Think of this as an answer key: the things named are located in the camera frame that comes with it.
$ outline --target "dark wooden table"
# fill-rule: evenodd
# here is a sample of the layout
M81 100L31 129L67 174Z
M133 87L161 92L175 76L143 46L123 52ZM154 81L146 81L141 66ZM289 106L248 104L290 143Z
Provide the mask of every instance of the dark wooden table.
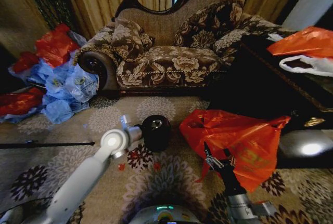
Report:
M209 109L267 120L289 115L291 120L282 135L292 130L333 129L333 78L281 69L278 64L287 56L272 56L266 50L270 44L258 36L242 38L230 71L212 88ZM280 149L278 167L332 167L332 162L327 162L332 150L298 157L287 156Z

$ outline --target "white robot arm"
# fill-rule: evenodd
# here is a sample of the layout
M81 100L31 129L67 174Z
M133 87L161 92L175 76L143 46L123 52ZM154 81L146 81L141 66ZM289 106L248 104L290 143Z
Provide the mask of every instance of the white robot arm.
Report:
M123 129L112 129L102 136L100 149L79 165L54 195L47 210L35 218L26 220L24 224L67 223L108 168L109 158L116 159L126 154L128 147L141 138L141 129L129 126L128 115L121 116L120 122Z

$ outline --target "orange plastic bag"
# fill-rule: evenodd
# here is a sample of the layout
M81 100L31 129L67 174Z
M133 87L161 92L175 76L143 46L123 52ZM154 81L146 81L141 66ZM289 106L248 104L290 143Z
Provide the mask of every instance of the orange plastic bag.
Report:
M217 159L226 159L223 149L228 148L236 158L234 172L238 181L253 191L272 175L280 130L289 120L290 117L282 116L267 122L222 110L195 110L181 123L180 130L202 158L206 158L203 142ZM204 162L202 177L208 170L209 165Z
M44 93L31 88L24 93L7 93L0 95L0 116L7 114L24 115L33 107L42 104Z
M66 63L68 52L79 49L79 46L67 35L67 31L69 27L60 24L36 41L37 56L44 59L52 68Z
M21 52L20 57L13 65L12 70L15 73L23 72L29 68L32 68L35 64L38 64L39 60L39 57L29 51Z
M298 55L333 58L333 31L308 27L269 46L273 55Z

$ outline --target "rug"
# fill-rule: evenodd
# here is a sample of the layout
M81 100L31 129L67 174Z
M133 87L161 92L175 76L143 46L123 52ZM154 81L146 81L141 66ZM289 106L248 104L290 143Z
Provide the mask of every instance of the rug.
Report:
M152 153L141 141L127 155L111 161L96 187L69 223L128 223L140 209L157 204L189 208L203 223L229 223L224 185L215 172L204 180L203 160L191 150L178 126L194 109L208 102L198 97L97 97L91 108L63 124L53 125L38 114L19 124L1 124L1 143L90 142L94 146L0 150L0 213L23 204L37 213L75 168L99 148L103 133L120 128L119 117L129 114L140 124L153 114L172 125L169 147ZM277 212L262 217L269 224L333 223L333 173L328 169L277 169L271 178L248 194L253 202L269 200Z

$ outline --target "wall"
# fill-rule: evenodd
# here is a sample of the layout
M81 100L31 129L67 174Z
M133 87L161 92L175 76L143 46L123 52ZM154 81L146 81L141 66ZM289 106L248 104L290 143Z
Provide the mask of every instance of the wall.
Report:
M300 30L314 25L332 4L333 0L299 0L283 26Z
M33 51L48 27L34 0L0 0L0 43L16 58Z

